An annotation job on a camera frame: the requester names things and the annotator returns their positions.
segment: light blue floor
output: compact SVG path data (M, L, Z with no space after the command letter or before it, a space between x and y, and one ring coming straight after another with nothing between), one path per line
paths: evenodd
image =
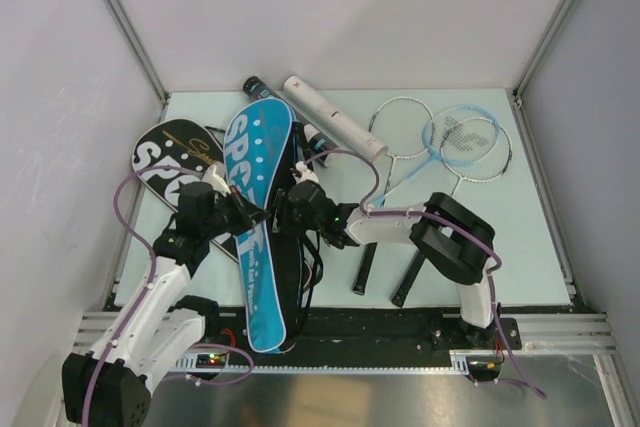
M495 274L498 300L504 305L560 305L569 302L558 259L551 241L542 207L518 136L507 95L501 89L456 90L338 90L324 94L363 126L385 100L407 95L425 101L434 114L461 104L472 103L489 110L508 131L513 141L513 161L506 174L487 184L463 183L456 200L480 215L496 230L495 248L504 267ZM235 112L247 105L241 92L174 93L167 119L188 118L202 125L226 127ZM379 164L386 179L390 162ZM408 170L415 163L399 165ZM339 159L331 169L316 169L322 186L336 202L356 202L371 188L373 177L356 159ZM403 185L387 200L387 206L408 206L426 201L432 192L450 193L456 177L442 164L433 163L413 181ZM153 240L166 225L169 209L150 192L145 192L136 222L145 238ZM323 246L323 281L318 285L313 305L319 307L393 307L389 302L413 255L410 246L384 244L378 247L365 296L351 292L361 248L343 251ZM133 293L145 269L148 255L132 242L116 296L124 304ZM202 263L188 293L209 297L221 305L241 305L242 294L236 264L213 249ZM459 305L454 285L425 264L406 307Z

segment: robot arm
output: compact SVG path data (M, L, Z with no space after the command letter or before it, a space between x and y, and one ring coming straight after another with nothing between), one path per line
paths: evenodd
M105 353L93 391L90 425L124 426L136 421L140 425L153 392L176 360L203 337L219 333L218 304L195 296L180 300L168 322L162 322L209 253L211 239L223 233L239 235L269 216L228 187L219 168L214 164L203 181L183 187L175 227L167 227L153 244L153 277L143 277L88 354L72 353L64 362L62 386L69 421L80 423L89 380Z
M383 242L415 245L442 275L456 284L462 319L481 329L491 324L487 255L455 231L415 213L436 214L492 246L495 231L488 223L444 193L435 193L426 203L401 211L379 208L363 213L358 204L333 203L315 174L302 163L296 169L298 183L275 214L282 231L295 235L307 229L319 231L337 248Z

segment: white wall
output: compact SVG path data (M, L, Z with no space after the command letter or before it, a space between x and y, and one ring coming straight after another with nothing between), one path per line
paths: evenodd
M581 0L524 105L576 276L640 397L640 0Z
M105 287L111 198L158 104L102 0L0 11L0 425L33 427Z
M513 87L559 0L123 0L170 91Z

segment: black racket handle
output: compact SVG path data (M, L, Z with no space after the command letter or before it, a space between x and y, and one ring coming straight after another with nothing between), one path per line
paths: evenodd
M427 260L427 257L419 250L414 254L400 286L391 298L391 303L396 307L402 308L402 306L404 306L404 302L407 300L407 295L409 295L409 291L411 290L411 287L413 287L413 283L416 281L425 260Z
M376 248L378 244L367 244L364 248L364 255L360 261L360 267L358 268L358 276L356 277L356 283L353 284L351 289L354 294L364 295L364 291L367 288L367 281L369 280L369 272L371 272L371 265L373 264L373 258L376 255Z

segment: racket strings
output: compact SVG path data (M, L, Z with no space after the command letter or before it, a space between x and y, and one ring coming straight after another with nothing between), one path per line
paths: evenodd
M493 121L485 117L470 118L459 124L458 130L466 130L467 132L480 133L486 139L488 130L493 130ZM476 140L467 142L466 147L473 146ZM453 156L453 151L457 151L459 146L456 145L456 140L449 142L449 139L445 139L441 146L442 156L449 158ZM486 150L485 144L481 147L473 148L476 150L476 155L479 158L474 162L459 162L445 163L447 169L452 173L460 177L462 180L468 180L470 182L490 182L501 177L508 169L509 164L513 158L513 149L511 144L511 138L502 125L498 126L498 135L495 141L490 142L490 150Z
M387 100L371 117L369 130L383 139L388 155L397 160L419 157L428 151L422 134L433 116L424 102L411 97Z
M436 115L423 141L445 164L466 165L489 155L499 134L498 121L484 109L460 106Z

